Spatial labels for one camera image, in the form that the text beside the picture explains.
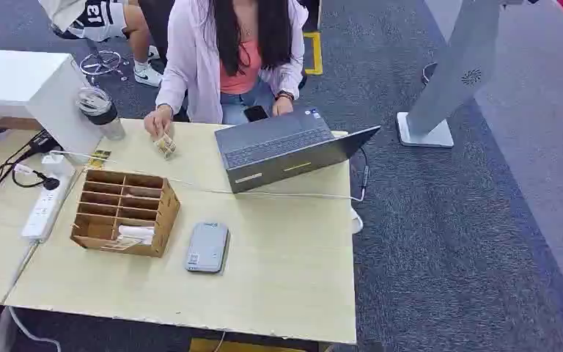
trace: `long black hair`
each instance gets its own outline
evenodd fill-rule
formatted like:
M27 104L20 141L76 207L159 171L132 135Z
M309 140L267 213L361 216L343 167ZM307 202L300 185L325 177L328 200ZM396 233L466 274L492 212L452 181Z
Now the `long black hair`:
M240 25L232 0L208 0L208 17L214 18L217 28L217 49L225 71L230 76L242 72L248 62L240 59ZM288 15L288 1L256 0L258 3L258 49L262 68L273 69L290 62L292 55L292 27Z

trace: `smartphone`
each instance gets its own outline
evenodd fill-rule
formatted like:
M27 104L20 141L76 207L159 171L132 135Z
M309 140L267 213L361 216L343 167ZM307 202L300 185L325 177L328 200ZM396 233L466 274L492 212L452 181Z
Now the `smartphone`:
M227 238L227 227L221 223L195 225L185 258L186 270L218 273L223 265Z
M264 108L260 105L252 106L251 108L246 109L244 112L249 122L263 120L268 117L266 111L264 111Z

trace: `power strip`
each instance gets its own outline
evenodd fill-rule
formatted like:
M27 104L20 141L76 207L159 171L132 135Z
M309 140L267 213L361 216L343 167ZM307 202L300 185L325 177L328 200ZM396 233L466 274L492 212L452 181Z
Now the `power strip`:
M51 233L57 214L59 210L61 210L66 193L70 188L70 182L72 182L75 171L69 163L66 166L62 164L60 167L63 168L63 170L60 170L60 175L54 173L48 175L49 177L58 179L59 186L51 191L42 188L40 196L37 198L35 206L29 214L27 223L21 233L23 238L30 241L44 242Z

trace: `person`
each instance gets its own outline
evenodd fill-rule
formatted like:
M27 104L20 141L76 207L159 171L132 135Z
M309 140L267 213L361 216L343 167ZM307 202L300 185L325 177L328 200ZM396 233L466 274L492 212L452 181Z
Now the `person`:
M146 130L154 137L169 131L187 90L192 122L246 123L250 106L270 116L291 112L307 17L297 0L176 0L163 84Z
M135 80L159 86L163 76L150 66L150 60L160 56L150 46L150 30L137 0L40 0L40 4L62 32L95 42L128 36Z

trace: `laptop keyboard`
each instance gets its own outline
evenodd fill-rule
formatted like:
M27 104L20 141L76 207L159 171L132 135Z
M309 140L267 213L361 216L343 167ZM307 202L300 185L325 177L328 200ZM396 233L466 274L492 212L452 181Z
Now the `laptop keyboard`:
M293 150L316 144L330 138L331 132L329 129L314 129L252 145L247 148L233 150L225 153L225 157L228 167L232 168L292 152Z

